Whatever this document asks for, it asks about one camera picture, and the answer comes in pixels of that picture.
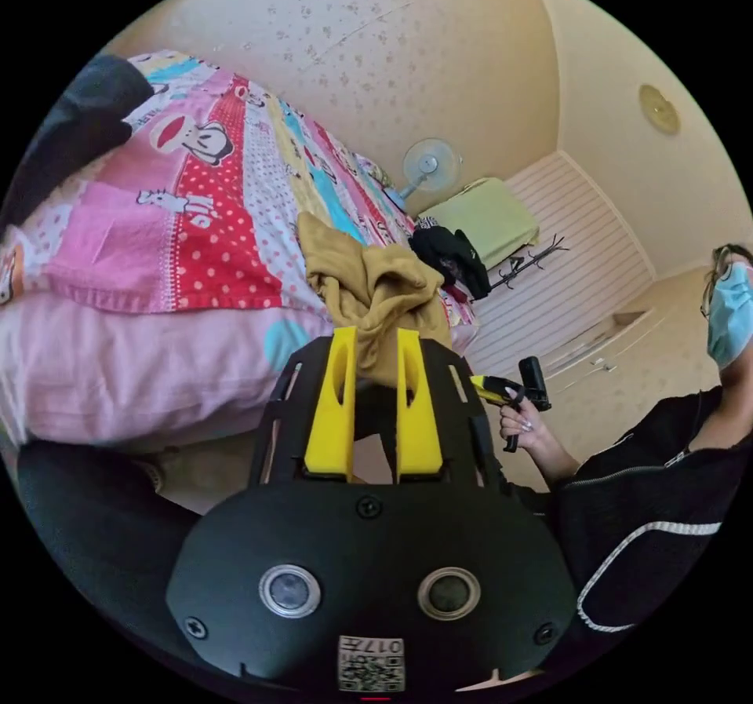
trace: qr code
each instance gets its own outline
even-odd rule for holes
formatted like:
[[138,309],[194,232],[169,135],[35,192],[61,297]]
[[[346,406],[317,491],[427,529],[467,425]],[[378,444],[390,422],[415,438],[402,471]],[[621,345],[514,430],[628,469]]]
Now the qr code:
[[402,639],[341,636],[337,677],[341,691],[388,692],[406,689]]

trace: woman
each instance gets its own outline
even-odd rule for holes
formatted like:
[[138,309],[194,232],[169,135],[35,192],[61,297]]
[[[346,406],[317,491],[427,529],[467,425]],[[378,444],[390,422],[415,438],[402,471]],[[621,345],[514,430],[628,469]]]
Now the woman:
[[530,401],[501,411],[551,494],[547,518],[579,592],[547,666],[580,667],[671,594],[719,529],[753,448],[753,254],[714,252],[701,311],[719,385],[661,400],[615,445],[580,465]]

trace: light green cushion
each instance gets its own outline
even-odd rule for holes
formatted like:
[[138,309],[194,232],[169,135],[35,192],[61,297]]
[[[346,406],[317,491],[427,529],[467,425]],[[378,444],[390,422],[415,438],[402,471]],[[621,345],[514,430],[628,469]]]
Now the light green cushion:
[[539,237],[536,218],[499,178],[475,181],[424,216],[453,233],[462,230],[488,270]]

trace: blue surgical mask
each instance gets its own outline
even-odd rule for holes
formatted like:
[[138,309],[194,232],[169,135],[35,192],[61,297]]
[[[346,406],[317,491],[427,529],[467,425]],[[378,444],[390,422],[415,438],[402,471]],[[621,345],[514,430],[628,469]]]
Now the blue surgical mask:
[[708,355],[727,368],[753,338],[751,270],[734,262],[714,286],[708,310]]

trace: black jacket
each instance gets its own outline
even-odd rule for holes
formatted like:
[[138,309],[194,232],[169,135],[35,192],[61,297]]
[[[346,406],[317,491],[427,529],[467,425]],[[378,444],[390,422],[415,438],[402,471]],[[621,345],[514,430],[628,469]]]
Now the black jacket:
[[753,433],[728,450],[687,447],[721,393],[661,400],[553,488],[551,528],[579,596],[577,617],[548,666],[592,658],[619,642],[670,596],[719,529]]
[[53,105],[31,140],[0,206],[0,237],[22,225],[56,186],[131,137],[123,119],[155,91],[130,62],[98,55]]

